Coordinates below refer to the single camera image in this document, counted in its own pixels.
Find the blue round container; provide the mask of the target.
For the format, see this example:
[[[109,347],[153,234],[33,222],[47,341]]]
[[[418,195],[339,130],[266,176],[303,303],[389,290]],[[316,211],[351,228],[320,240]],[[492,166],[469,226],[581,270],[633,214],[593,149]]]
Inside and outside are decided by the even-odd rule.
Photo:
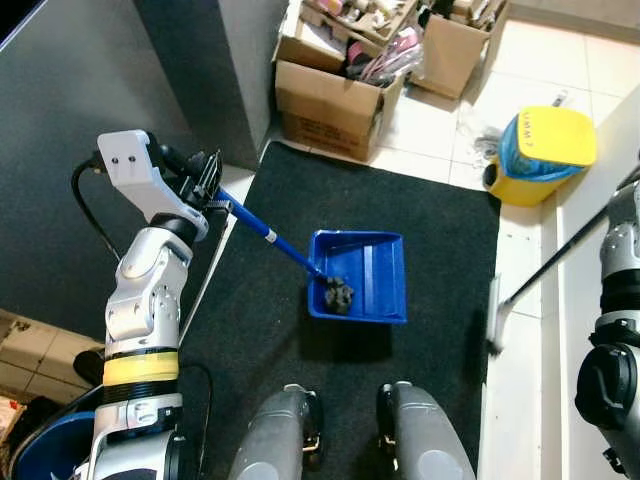
[[[12,480],[70,480],[91,452],[95,413],[67,413],[18,454]]]

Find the grey right robot leg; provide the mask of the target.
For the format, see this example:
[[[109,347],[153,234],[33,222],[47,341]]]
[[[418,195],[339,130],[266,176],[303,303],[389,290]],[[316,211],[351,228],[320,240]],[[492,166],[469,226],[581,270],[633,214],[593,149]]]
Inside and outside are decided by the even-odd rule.
[[[378,390],[378,442],[393,480],[476,480],[442,404],[411,381]]]

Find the plain cardboard box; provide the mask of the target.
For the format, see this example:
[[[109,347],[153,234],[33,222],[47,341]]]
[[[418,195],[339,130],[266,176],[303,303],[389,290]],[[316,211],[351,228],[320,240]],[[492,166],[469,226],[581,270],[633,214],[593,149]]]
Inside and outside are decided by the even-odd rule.
[[[420,0],[422,60],[408,82],[460,99],[479,70],[489,72],[506,29],[509,0]]]

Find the blue bin liner bag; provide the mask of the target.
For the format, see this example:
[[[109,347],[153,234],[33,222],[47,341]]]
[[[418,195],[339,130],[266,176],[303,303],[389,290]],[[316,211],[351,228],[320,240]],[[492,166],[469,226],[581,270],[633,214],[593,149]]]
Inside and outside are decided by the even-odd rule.
[[[498,165],[512,180],[554,183],[594,165],[596,133],[580,111],[532,106],[513,115],[500,133]]]

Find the blue long-handled dustpan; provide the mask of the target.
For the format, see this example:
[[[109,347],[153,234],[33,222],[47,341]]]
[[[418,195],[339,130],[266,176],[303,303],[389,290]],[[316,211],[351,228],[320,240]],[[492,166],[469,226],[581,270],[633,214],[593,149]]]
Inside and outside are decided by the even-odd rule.
[[[229,193],[220,189],[215,195]],[[407,323],[402,234],[387,230],[316,230],[310,237],[308,253],[303,255],[236,198],[230,215],[306,271],[306,306],[311,317],[352,323]],[[325,276],[340,276],[355,289],[355,301],[348,315],[324,311]]]

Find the large printed cardboard box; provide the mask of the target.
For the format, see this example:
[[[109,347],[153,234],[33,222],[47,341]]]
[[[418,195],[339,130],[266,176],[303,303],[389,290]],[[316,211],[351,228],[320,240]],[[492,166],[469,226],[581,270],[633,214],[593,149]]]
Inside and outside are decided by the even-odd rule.
[[[288,0],[273,55],[274,99],[284,137],[332,156],[369,161],[401,100],[404,76],[387,86],[349,79],[346,49]]]

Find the shallow cardboard tray of shoes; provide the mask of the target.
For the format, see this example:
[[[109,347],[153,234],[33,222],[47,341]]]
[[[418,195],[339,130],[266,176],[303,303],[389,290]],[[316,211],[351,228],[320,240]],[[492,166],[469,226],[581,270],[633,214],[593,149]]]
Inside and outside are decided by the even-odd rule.
[[[335,40],[385,46],[419,13],[420,0],[302,0],[300,19]]]

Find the yellow trash bin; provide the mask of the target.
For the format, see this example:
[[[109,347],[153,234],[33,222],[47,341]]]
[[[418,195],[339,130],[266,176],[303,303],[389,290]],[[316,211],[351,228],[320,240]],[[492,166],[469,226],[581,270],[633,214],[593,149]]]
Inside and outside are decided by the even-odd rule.
[[[596,131],[588,115],[559,106],[529,106],[499,134],[483,184],[502,204],[538,206],[594,165],[596,155]]]

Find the black floor mat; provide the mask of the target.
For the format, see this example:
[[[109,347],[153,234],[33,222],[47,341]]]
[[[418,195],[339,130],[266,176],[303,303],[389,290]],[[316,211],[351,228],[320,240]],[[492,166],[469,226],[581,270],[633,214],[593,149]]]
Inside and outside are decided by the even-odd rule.
[[[442,404],[470,458],[495,265],[493,202],[472,189],[271,145],[242,205],[301,253],[316,230],[402,234],[407,323],[311,319],[305,270],[237,223],[180,342],[183,365],[212,384],[192,417],[204,453],[186,476],[227,480],[253,413],[288,384],[315,390],[323,403],[323,462],[303,479],[392,479],[376,408],[380,385],[393,381],[411,381]]]

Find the black debris clump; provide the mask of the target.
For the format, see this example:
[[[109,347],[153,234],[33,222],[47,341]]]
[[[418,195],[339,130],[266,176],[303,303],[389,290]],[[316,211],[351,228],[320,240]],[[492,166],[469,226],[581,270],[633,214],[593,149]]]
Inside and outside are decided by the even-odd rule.
[[[326,314],[348,315],[355,301],[355,289],[340,276],[325,276],[323,307]]]

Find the black broom with white head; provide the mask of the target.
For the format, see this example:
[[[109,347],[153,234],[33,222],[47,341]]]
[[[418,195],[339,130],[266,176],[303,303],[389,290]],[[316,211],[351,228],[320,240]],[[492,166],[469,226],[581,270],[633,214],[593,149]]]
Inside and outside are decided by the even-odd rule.
[[[614,188],[614,193],[611,196],[611,200],[607,202],[603,207],[600,207],[591,218],[586,221],[582,227],[576,230],[566,242],[558,248],[556,252],[543,264],[539,266],[539,269],[532,273],[524,283],[516,289],[515,292],[509,293],[508,296],[500,296],[500,274],[495,271],[495,275],[490,279],[489,293],[486,297],[486,310],[485,310],[485,339],[486,348],[488,348],[489,355],[500,355],[506,349],[506,343],[504,343],[504,333],[506,333],[506,321],[509,316],[509,312],[515,308],[517,302],[520,302],[524,294],[529,291],[532,285],[538,284],[540,279],[543,278],[549,270],[552,270],[554,266],[561,264],[561,261],[571,253],[579,244],[585,241],[589,234],[593,233],[599,225],[602,225],[604,221],[613,223],[611,216],[611,209],[616,205],[617,197],[622,195],[625,191],[631,191],[636,184],[640,182],[640,166],[635,166],[630,173],[626,175]]]

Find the pink sneakers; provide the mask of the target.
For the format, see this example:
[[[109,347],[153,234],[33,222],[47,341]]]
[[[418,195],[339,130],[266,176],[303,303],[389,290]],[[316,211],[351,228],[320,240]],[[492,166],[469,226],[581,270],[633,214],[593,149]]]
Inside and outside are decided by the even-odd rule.
[[[346,52],[342,74],[352,81],[387,87],[422,60],[420,28],[403,28],[378,55],[361,42],[352,42]]]

